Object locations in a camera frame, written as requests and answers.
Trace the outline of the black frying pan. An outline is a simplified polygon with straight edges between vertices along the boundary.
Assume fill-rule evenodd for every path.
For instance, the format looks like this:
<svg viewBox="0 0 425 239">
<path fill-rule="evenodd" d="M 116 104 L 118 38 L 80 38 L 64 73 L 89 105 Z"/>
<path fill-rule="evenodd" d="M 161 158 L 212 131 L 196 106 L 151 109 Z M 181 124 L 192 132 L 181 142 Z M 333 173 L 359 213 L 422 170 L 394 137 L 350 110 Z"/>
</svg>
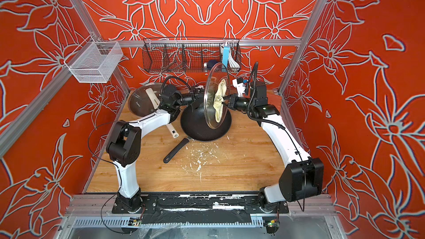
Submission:
<svg viewBox="0 0 425 239">
<path fill-rule="evenodd" d="M 164 158 L 163 162 L 168 163 L 171 159 L 189 143 L 191 139 L 200 142 L 211 142 L 225 136 L 232 124 L 232 117 L 229 112 L 226 113 L 223 123 L 216 129 L 208 126 L 204 116 L 204 103 L 202 99 L 186 107 L 180 117 L 180 125 L 183 132 L 187 135 L 181 142 L 175 146 Z"/>
</svg>

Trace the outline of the light blue bottle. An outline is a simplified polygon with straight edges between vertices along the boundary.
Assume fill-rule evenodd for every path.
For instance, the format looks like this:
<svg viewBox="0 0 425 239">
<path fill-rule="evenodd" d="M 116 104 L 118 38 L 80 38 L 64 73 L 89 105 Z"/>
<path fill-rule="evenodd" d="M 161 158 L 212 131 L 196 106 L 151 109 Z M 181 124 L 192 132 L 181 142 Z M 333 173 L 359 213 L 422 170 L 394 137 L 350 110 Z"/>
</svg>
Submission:
<svg viewBox="0 0 425 239">
<path fill-rule="evenodd" d="M 228 67 L 229 63 L 229 54 L 230 54 L 230 48 L 228 45 L 223 45 L 221 47 L 221 63 L 223 66 Z"/>
</svg>

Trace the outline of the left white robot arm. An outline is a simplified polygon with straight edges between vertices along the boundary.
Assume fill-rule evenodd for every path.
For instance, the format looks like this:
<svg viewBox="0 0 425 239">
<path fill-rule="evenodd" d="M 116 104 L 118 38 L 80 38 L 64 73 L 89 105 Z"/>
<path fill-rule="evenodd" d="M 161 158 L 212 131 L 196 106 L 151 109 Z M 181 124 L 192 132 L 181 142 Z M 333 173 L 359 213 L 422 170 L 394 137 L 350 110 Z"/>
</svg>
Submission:
<svg viewBox="0 0 425 239">
<path fill-rule="evenodd" d="M 171 124 L 180 114 L 181 106 L 188 106 L 204 95 L 203 86 L 191 87 L 182 93 L 174 85 L 166 85 L 158 95 L 148 88 L 143 101 L 153 107 L 150 114 L 135 121 L 118 121 L 106 146 L 116 167 L 118 192 L 114 210 L 135 213 L 143 208 L 141 190 L 136 177 L 136 160 L 141 152 L 141 139 L 159 127 Z"/>
</svg>

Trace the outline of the yellow cleaning cloth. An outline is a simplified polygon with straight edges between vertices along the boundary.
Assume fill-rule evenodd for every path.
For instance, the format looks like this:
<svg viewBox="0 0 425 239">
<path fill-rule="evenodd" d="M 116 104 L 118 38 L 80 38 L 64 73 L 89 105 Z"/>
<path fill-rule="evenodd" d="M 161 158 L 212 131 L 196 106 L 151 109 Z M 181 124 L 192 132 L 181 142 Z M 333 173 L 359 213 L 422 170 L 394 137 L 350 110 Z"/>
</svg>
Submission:
<svg viewBox="0 0 425 239">
<path fill-rule="evenodd" d="M 217 123 L 221 122 L 222 112 L 224 105 L 222 104 L 224 101 L 224 97 L 226 96 L 227 91 L 227 82 L 225 79 L 222 79 L 218 85 L 217 92 L 214 96 L 213 108 L 215 110 L 215 120 Z"/>
</svg>

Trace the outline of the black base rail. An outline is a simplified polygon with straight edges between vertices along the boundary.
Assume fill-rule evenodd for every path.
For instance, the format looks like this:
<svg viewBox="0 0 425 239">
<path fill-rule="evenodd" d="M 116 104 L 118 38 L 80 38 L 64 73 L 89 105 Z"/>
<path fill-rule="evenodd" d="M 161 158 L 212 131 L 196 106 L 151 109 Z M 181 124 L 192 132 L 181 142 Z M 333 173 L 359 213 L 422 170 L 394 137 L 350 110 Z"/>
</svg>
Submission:
<svg viewBox="0 0 425 239">
<path fill-rule="evenodd" d="M 253 225 L 262 227 L 289 212 L 286 201 L 268 203 L 258 191 L 142 193 L 134 207 L 116 199 L 114 215 L 142 224 Z"/>
</svg>

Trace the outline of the glass pot lid black knob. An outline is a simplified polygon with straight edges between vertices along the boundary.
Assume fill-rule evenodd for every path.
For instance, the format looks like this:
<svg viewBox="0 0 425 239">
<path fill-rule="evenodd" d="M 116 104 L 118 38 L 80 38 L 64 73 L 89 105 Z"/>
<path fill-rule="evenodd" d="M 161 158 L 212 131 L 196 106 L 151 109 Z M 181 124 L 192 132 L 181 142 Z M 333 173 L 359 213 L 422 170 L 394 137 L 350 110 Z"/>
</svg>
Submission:
<svg viewBox="0 0 425 239">
<path fill-rule="evenodd" d="M 227 67 L 217 63 L 210 70 L 204 92 L 204 115 L 211 129 L 217 129 L 223 123 L 228 111 L 224 105 L 225 98 L 229 95 L 230 80 Z"/>
</svg>

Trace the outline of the clear plastic bin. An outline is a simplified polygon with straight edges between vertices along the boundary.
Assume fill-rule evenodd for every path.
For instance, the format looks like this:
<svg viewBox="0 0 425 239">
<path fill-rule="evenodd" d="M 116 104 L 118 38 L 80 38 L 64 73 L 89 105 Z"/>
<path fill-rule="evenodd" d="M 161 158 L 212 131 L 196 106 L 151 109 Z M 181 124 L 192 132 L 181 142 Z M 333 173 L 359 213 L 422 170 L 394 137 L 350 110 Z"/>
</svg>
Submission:
<svg viewBox="0 0 425 239">
<path fill-rule="evenodd" d="M 103 84 L 109 81 L 122 57 L 118 42 L 88 42 L 66 67 L 79 83 Z"/>
</svg>

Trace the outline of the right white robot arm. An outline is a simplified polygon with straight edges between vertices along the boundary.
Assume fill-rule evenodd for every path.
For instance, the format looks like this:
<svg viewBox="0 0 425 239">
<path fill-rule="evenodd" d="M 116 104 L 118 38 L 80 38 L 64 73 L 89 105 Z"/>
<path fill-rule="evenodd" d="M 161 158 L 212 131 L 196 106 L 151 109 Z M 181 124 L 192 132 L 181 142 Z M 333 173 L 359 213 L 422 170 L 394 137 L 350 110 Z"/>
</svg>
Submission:
<svg viewBox="0 0 425 239">
<path fill-rule="evenodd" d="M 260 189 L 259 205 L 271 210 L 280 202 L 298 202 L 304 210 L 304 200 L 322 193 L 324 164 L 312 158 L 296 141 L 285 125 L 277 108 L 268 103 L 267 92 L 259 87 L 247 93 L 245 84 L 235 87 L 228 96 L 229 109 L 244 112 L 267 133 L 284 163 L 278 183 Z"/>
</svg>

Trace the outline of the dark blue round object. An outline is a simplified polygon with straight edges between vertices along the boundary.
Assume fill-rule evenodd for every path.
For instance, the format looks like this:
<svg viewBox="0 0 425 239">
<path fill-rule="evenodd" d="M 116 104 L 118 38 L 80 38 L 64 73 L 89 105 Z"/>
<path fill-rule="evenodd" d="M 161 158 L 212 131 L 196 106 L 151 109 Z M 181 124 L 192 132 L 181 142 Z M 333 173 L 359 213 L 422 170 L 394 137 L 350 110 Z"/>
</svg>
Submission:
<svg viewBox="0 0 425 239">
<path fill-rule="evenodd" d="M 218 60 L 211 59 L 204 63 L 204 71 L 209 72 L 216 64 L 220 63 Z"/>
</svg>

